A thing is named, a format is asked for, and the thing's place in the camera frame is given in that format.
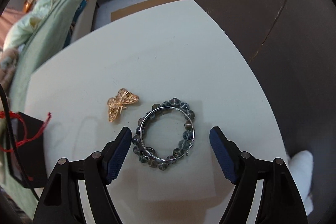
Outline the light green pillow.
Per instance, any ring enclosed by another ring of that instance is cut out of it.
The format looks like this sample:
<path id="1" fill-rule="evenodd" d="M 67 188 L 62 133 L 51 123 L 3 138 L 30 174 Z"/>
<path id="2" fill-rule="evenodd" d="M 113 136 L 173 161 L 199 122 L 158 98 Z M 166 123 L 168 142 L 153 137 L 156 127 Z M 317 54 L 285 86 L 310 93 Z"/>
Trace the light green pillow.
<path id="1" fill-rule="evenodd" d="M 32 11 L 23 16 L 9 29 L 3 44 L 3 50 L 18 48 L 27 43 L 42 23 L 42 20 L 50 13 L 53 5 L 54 0 L 38 0 Z"/>

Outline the gold butterfly brooch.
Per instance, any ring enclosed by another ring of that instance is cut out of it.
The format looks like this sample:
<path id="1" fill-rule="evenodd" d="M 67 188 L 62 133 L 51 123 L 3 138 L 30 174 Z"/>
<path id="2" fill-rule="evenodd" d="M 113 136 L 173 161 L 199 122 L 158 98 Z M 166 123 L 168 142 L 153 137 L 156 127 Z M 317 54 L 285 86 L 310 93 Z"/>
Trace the gold butterfly brooch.
<path id="1" fill-rule="evenodd" d="M 132 92 L 121 88 L 115 97 L 111 97 L 107 101 L 108 106 L 108 121 L 114 122 L 117 117 L 122 113 L 127 105 L 132 105 L 139 101 L 139 96 Z"/>

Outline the white cloth on floor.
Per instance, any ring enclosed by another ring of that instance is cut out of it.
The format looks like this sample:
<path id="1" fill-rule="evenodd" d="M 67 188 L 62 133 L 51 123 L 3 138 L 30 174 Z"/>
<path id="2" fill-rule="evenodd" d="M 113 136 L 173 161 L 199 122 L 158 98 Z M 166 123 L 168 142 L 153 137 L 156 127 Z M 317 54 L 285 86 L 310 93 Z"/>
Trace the white cloth on floor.
<path id="1" fill-rule="evenodd" d="M 294 156 L 288 157 L 289 170 L 298 188 L 303 201 L 306 215 L 308 216 L 314 209 L 311 194 L 311 183 L 313 177 L 313 155 L 308 150 L 300 151 Z"/>

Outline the black jewelry box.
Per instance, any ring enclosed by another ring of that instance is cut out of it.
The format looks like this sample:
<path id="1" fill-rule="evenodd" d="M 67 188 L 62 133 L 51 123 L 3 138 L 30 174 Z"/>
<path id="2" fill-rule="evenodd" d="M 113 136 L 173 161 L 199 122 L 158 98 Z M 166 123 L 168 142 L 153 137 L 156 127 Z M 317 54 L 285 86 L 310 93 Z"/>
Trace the black jewelry box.
<path id="1" fill-rule="evenodd" d="M 29 131 L 29 137 L 32 137 L 40 128 L 43 121 L 34 117 L 23 115 Z M 20 122 L 17 119 L 11 118 L 14 135 L 17 133 L 17 126 Z M 22 165 L 19 165 L 13 151 L 6 154 L 8 159 L 10 175 L 24 188 L 42 188 L 47 183 L 47 171 L 45 163 L 45 153 L 43 148 L 43 135 L 37 140 L 17 148 L 18 154 L 21 158 Z"/>

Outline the green bed sheet mattress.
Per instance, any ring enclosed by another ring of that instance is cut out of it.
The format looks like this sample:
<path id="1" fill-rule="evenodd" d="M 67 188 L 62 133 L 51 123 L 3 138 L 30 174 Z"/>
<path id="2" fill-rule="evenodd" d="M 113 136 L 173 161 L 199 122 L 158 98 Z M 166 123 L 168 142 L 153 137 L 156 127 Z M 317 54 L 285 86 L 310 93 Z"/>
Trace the green bed sheet mattress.
<path id="1" fill-rule="evenodd" d="M 24 110 L 32 74 L 63 49 L 75 15 L 83 3 L 84 0 L 54 0 L 50 13 L 42 20 L 27 43 L 16 48 L 21 51 L 9 89 L 12 111 Z"/>

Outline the pink floral blanket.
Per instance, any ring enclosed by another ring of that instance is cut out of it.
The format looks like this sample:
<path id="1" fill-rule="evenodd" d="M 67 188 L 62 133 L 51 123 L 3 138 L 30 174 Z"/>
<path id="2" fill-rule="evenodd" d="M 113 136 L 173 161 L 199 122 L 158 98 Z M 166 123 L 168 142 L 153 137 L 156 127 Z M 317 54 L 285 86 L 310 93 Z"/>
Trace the pink floral blanket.
<path id="1" fill-rule="evenodd" d="M 19 52 L 16 48 L 8 48 L 1 52 L 1 86 L 6 94 L 8 94 L 11 82 L 13 80 L 17 62 L 19 59 Z"/>

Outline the red string charm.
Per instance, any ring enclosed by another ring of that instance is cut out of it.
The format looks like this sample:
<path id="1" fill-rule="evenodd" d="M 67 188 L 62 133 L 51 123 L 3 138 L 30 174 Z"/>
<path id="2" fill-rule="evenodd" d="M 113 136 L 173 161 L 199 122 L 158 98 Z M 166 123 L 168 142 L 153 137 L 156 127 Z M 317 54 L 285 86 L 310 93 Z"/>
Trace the red string charm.
<path id="1" fill-rule="evenodd" d="M 30 130 L 28 129 L 26 121 L 23 119 L 23 115 L 19 113 L 14 113 L 12 111 L 10 111 L 9 114 L 10 118 L 17 119 L 20 122 L 20 125 L 17 126 L 17 133 L 14 135 L 15 137 L 17 137 L 15 141 L 15 147 L 17 148 L 22 147 L 23 145 L 37 140 L 39 137 L 41 137 L 52 118 L 51 113 L 48 113 L 46 120 L 42 123 L 40 128 L 38 128 L 37 132 L 32 137 L 29 137 Z"/>

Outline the silver hoop bangle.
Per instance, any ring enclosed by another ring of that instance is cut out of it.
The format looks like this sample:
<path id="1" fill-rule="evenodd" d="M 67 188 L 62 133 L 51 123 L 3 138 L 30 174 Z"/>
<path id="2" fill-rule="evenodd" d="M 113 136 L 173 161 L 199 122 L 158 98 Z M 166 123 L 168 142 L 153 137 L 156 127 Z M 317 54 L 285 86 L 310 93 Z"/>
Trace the silver hoop bangle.
<path id="1" fill-rule="evenodd" d="M 187 156 L 195 143 L 194 119 L 185 102 L 155 105 L 140 121 L 134 137 L 141 160 L 170 165 Z"/>

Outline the white side table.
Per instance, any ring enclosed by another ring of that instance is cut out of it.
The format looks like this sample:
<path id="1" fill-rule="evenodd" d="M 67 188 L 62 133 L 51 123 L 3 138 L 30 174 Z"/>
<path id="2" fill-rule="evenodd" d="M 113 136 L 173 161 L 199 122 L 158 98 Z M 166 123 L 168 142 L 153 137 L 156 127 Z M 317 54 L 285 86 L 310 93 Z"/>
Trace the white side table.
<path id="1" fill-rule="evenodd" d="M 194 141 L 166 170 L 129 151 L 108 192 L 123 223 L 218 223 L 234 186 L 209 141 L 218 126 L 257 159 L 286 158 L 262 87 L 226 33 L 193 0 L 126 16 L 84 36 L 31 77 L 24 112 L 51 120 L 44 133 L 46 169 L 65 157 L 87 158 L 123 127 L 149 122 L 143 142 L 166 159 L 182 144 L 186 114 Z"/>

